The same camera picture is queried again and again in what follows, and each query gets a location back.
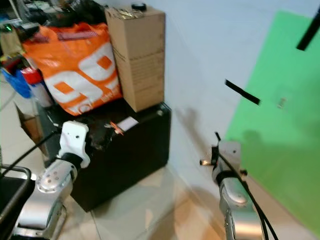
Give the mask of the black cabinet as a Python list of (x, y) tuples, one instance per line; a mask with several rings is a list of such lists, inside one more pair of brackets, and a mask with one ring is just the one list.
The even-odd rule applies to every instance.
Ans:
[(71, 197), (84, 211), (92, 211), (114, 199), (169, 161), (172, 111), (166, 103), (135, 112), (124, 99), (106, 103), (90, 112), (73, 116), (58, 105), (38, 106), (42, 135), (52, 133), (64, 122), (94, 123), (133, 117), (139, 123), (123, 135), (116, 134), (107, 148), (89, 151), (88, 167), (78, 170)]

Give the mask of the black chair with metal frame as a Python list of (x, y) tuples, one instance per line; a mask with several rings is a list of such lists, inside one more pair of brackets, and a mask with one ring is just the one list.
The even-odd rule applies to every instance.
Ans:
[(0, 178), (0, 240), (10, 240), (18, 217), (35, 188), (32, 171), (15, 166)]

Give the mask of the orange white shopping bag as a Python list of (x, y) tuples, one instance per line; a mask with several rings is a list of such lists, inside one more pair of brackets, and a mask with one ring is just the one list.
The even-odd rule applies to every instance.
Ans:
[(40, 26), (22, 48), (68, 114), (82, 115), (123, 97), (106, 23)]

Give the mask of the black round cap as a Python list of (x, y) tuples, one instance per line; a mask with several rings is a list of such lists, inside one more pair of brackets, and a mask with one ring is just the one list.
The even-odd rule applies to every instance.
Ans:
[(131, 4), (131, 9), (136, 10), (139, 12), (146, 12), (147, 11), (147, 5), (143, 2), (133, 2)]

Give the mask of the white paper label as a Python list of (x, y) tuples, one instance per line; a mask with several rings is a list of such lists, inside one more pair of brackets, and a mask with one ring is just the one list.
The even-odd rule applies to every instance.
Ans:
[(120, 133), (125, 133), (126, 131), (130, 130), (134, 126), (139, 124), (139, 121), (133, 117), (127, 117), (125, 119), (122, 119), (122, 121), (119, 121), (116, 126), (119, 129)]

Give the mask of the black pole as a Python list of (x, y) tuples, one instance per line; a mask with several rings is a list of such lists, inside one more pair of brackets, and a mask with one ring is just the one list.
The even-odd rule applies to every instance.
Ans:
[(306, 31), (302, 35), (295, 48), (300, 51), (305, 51), (311, 41), (313, 41), (313, 38), (316, 36), (318, 30), (320, 30), (320, 7), (318, 7), (315, 16), (313, 16), (313, 18), (311, 19), (309, 26), (306, 28)]

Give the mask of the small brown cardboard box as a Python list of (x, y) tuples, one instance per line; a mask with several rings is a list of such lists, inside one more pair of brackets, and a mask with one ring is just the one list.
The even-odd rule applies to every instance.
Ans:
[(34, 142), (38, 143), (43, 138), (42, 127), (39, 119), (38, 107), (36, 102), (29, 102), (26, 105), (15, 104), (20, 127), (25, 134)]

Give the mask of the tall brown cardboard box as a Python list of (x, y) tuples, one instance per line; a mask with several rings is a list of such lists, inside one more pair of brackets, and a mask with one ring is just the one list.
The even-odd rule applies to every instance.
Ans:
[(123, 98), (135, 112), (162, 103), (166, 13), (151, 6), (141, 13), (110, 7), (105, 16)]

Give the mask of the black wall hook strip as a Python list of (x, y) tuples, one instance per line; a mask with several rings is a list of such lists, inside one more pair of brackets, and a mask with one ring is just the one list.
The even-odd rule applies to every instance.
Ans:
[(260, 103), (261, 103), (261, 99), (260, 98), (258, 98), (254, 94), (251, 94), (251, 93), (247, 92), (245, 89), (243, 89), (242, 87), (238, 86), (237, 84), (234, 84), (233, 82), (231, 82), (227, 78), (225, 79), (224, 84), (229, 89), (233, 90), (235, 93), (237, 93), (240, 96), (242, 96), (242, 98), (245, 98), (249, 102), (254, 103), (254, 105), (258, 105), (258, 106), (260, 105)]

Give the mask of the green backdrop sheet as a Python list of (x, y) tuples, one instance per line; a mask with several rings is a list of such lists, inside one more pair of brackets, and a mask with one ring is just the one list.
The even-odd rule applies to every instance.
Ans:
[(242, 145), (249, 176), (320, 239), (320, 32), (297, 50), (311, 21), (275, 14), (244, 88), (260, 105), (241, 100), (225, 136)]

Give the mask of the white red-capped spray can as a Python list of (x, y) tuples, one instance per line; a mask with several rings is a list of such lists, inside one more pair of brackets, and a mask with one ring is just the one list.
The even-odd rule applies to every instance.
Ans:
[(54, 105), (48, 89), (45, 85), (42, 74), (34, 67), (25, 67), (20, 69), (20, 73), (24, 77), (25, 82), (29, 85), (30, 93), (38, 101), (43, 108)]

